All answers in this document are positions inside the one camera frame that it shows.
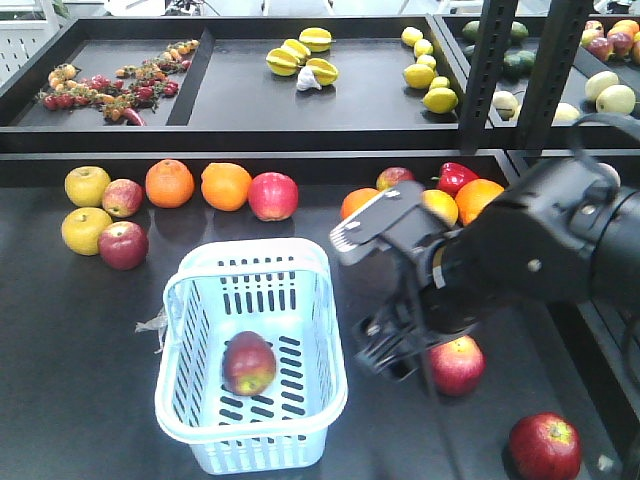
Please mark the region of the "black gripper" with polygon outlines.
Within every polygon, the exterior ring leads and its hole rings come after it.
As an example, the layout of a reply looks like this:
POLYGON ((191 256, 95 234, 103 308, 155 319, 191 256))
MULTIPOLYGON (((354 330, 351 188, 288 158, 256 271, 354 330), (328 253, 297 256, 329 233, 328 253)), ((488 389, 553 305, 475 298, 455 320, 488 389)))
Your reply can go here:
POLYGON ((409 253, 390 248, 396 272, 391 295, 353 328, 359 363, 374 374, 402 380, 420 357, 472 331, 483 316, 436 287, 436 252, 450 239, 448 227, 409 253))

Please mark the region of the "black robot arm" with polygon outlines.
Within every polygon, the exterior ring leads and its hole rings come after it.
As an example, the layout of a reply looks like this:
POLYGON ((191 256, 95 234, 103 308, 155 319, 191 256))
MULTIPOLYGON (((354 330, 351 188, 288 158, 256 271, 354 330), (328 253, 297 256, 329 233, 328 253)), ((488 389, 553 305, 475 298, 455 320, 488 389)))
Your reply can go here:
POLYGON ((402 378, 418 355, 518 298, 639 309, 639 194, 589 159, 546 161, 452 229, 403 182, 346 225, 361 253, 390 250, 391 297, 357 332, 360 360, 402 378))

